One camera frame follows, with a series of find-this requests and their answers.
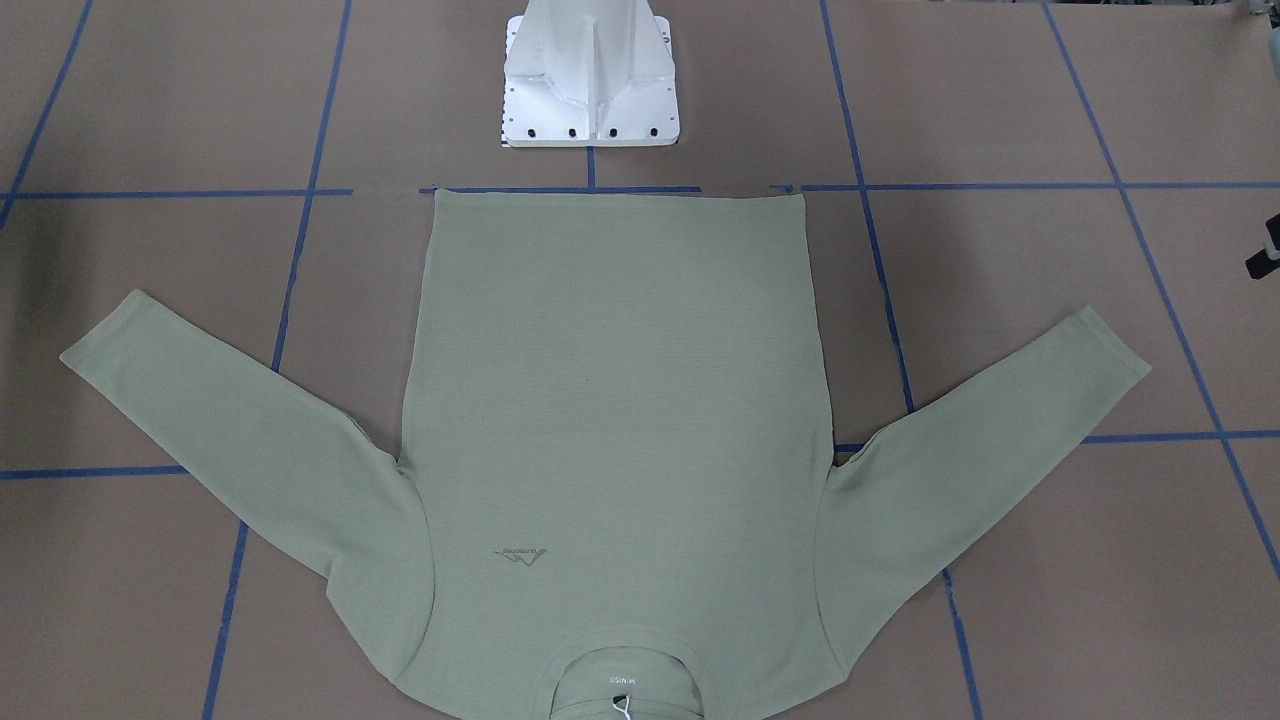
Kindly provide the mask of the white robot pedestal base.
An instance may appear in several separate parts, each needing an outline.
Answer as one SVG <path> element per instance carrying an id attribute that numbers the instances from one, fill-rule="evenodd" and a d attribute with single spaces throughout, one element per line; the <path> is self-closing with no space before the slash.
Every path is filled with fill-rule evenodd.
<path id="1" fill-rule="evenodd" d="M 671 23 L 648 1 L 530 1 L 504 32 L 500 143 L 512 149 L 678 142 Z"/>

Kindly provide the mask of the olive green long-sleeve shirt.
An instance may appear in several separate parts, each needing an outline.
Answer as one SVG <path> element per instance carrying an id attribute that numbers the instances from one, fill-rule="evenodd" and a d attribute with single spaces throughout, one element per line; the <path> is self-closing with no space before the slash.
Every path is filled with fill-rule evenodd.
<path id="1" fill-rule="evenodd" d="M 460 719 L 765 719 L 1149 365 L 1089 307 L 835 461 L 799 196 L 434 199 L 398 457 L 137 290 L 61 361 Z"/>

